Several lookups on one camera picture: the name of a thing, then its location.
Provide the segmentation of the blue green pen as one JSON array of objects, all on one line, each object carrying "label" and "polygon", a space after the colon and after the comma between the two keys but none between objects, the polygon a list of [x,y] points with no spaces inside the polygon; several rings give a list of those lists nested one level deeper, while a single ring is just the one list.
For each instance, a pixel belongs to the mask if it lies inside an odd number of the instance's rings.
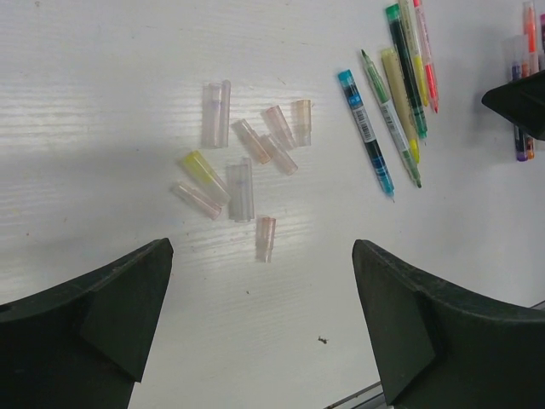
[{"label": "blue green pen", "polygon": [[393,180],[376,139],[375,132],[371,126],[368,113],[364,106],[364,101],[359,93],[352,72],[350,70],[339,72],[337,77],[381,190],[387,197],[394,200]]}]

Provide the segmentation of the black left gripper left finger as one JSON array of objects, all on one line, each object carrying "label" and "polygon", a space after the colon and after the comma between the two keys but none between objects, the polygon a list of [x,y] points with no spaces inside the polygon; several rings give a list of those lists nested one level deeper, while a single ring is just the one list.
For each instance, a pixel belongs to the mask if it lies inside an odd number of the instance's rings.
[{"label": "black left gripper left finger", "polygon": [[126,408],[141,382],[174,250],[156,239],[1,307],[3,408]]}]

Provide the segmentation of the red pen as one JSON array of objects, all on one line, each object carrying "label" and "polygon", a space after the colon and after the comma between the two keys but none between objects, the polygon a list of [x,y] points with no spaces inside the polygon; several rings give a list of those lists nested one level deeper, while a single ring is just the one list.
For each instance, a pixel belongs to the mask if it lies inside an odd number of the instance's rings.
[{"label": "red pen", "polygon": [[423,3],[420,0],[413,1],[415,13],[416,13],[416,23],[419,32],[420,44],[422,49],[422,62],[424,65],[426,77],[427,77],[427,87],[429,92],[429,98],[431,102],[431,107],[435,113],[439,112],[439,91],[438,91],[438,81],[435,74],[433,57],[431,46],[429,42],[427,22],[424,14]]}]

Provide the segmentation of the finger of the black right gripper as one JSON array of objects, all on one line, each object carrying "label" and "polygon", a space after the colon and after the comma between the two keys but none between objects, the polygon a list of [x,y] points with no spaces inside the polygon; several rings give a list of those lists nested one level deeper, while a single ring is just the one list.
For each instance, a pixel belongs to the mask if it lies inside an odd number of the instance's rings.
[{"label": "finger of the black right gripper", "polygon": [[545,71],[487,91],[485,107],[521,128],[530,137],[544,140]]}]

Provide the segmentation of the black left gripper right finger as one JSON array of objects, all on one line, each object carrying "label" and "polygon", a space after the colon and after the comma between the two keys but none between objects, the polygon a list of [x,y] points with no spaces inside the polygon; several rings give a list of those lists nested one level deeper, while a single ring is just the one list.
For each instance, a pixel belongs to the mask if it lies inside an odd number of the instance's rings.
[{"label": "black left gripper right finger", "polygon": [[353,269],[386,403],[541,408],[544,313],[467,290],[369,240]]}]

